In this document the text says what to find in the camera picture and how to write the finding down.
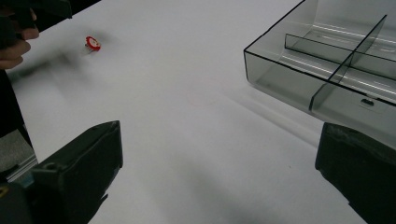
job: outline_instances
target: white table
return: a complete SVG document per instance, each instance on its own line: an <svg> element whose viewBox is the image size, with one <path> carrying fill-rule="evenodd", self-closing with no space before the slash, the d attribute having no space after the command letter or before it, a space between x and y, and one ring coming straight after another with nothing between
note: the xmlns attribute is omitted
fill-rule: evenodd
<svg viewBox="0 0 396 224"><path fill-rule="evenodd" d="M243 48L297 3L103 0L50 28L10 72L37 158L119 119L92 224L364 223L315 170L322 122L246 81Z"/></svg>

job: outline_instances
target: plastic organizer tray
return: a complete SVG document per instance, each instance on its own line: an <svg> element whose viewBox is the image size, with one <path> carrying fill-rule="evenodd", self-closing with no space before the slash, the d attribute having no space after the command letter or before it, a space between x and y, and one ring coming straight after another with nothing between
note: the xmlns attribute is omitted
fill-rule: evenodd
<svg viewBox="0 0 396 224"><path fill-rule="evenodd" d="M304 0L244 50L247 80L396 148L394 36L394 0Z"/></svg>

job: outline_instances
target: hand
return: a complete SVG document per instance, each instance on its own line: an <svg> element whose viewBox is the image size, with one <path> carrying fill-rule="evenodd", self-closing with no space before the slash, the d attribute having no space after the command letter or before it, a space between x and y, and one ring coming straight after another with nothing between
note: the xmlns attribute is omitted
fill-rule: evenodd
<svg viewBox="0 0 396 224"><path fill-rule="evenodd" d="M32 18L35 21L36 15L33 10L31 11ZM10 8L0 8L0 16L10 16L13 14L14 12ZM12 41L12 43L8 45L8 47L6 47L5 49L0 49L0 70L10 69L22 63L22 55L30 50L30 44L26 42L26 40L36 39L39 36L37 28L28 28L22 30L17 22L14 21L13 24L15 32L21 34L23 40L17 39L15 41Z"/></svg>

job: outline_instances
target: transparent plastic box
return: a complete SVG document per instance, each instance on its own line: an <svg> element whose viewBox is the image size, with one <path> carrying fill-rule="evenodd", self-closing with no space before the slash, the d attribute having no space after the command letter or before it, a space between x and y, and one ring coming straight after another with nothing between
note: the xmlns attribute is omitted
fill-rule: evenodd
<svg viewBox="0 0 396 224"><path fill-rule="evenodd" d="M396 1L304 0L245 50L258 90L396 148Z"/></svg>

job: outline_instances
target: red object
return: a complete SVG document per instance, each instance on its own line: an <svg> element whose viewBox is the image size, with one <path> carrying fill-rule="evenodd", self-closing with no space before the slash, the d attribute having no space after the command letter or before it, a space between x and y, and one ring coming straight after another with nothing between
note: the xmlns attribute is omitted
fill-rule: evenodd
<svg viewBox="0 0 396 224"><path fill-rule="evenodd" d="M85 39L87 40L87 44L85 46L87 46L89 49L98 51L101 48L99 41L97 41L92 36L87 36Z"/></svg>

